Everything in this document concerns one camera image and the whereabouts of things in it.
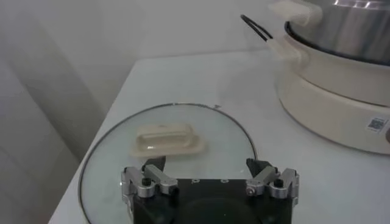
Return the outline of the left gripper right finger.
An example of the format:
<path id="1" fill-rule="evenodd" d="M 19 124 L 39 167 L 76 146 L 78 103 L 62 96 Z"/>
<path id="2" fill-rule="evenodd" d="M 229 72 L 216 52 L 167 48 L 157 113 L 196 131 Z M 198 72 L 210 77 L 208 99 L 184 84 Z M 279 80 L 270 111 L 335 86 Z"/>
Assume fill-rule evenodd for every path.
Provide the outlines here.
<path id="1" fill-rule="evenodd" d="M 294 169 L 280 172 L 267 161 L 246 159 L 252 175 L 246 180 L 246 194 L 256 197 L 268 193 L 272 198 L 297 200 L 299 197 L 299 174 Z"/>

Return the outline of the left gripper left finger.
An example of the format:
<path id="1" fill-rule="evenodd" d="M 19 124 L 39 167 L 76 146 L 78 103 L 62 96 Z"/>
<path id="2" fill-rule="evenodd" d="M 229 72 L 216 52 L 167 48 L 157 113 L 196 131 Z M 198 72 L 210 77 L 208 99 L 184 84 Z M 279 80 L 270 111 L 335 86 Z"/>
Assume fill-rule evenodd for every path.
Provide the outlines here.
<path id="1" fill-rule="evenodd" d="M 163 195 L 175 195 L 179 191 L 179 181 L 169 177 L 163 171 L 166 157 L 148 159 L 141 169 L 125 167 L 121 172 L 121 193 L 123 198 L 134 195 L 140 198 L 154 197 L 157 192 Z"/>

